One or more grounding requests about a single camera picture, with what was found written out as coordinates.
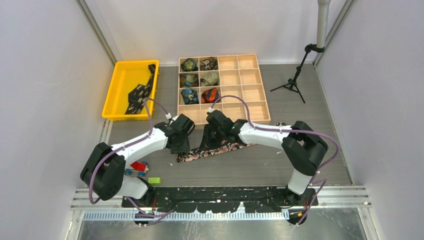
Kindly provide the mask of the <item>pink floral black tie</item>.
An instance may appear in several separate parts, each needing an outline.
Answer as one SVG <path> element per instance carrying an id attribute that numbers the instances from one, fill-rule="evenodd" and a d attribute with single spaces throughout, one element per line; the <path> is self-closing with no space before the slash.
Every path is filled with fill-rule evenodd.
<path id="1" fill-rule="evenodd" d="M 239 149 L 244 149 L 250 146 L 254 146 L 255 143 L 246 144 L 239 142 L 231 142 L 223 138 L 217 138 L 215 133 L 209 124 L 206 124 L 203 129 L 202 141 L 197 148 L 193 148 L 185 153 L 178 153 L 175 155 L 175 159 L 178 163 L 186 163 L 202 158 L 215 156 Z"/>

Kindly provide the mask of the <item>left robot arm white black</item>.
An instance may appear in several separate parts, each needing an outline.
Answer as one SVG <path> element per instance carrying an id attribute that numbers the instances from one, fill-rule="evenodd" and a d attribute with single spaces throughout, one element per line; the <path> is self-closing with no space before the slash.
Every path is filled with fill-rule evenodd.
<path id="1" fill-rule="evenodd" d="M 169 122 L 152 125 L 148 132 L 126 142 L 97 144 L 80 173 L 80 179 L 89 187 L 89 197 L 96 194 L 103 201 L 114 196 L 130 197 L 141 207 L 148 207 L 154 199 L 153 187 L 142 177 L 125 175 L 125 170 L 163 149 L 169 149 L 174 155 L 187 153 L 189 135 L 194 128 L 194 121 L 180 114 Z"/>

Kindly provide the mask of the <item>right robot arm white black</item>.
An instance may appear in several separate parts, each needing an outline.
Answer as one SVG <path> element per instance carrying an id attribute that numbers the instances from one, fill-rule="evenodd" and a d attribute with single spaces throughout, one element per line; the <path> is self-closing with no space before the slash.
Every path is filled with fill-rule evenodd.
<path id="1" fill-rule="evenodd" d="M 305 190 L 328 151 L 325 141 L 305 122 L 271 126 L 249 123 L 245 119 L 232 121 L 221 111 L 212 108 L 208 109 L 206 121 L 215 134 L 230 143 L 256 144 L 283 150 L 293 166 L 285 198 L 291 205 L 299 205 L 305 199 Z"/>

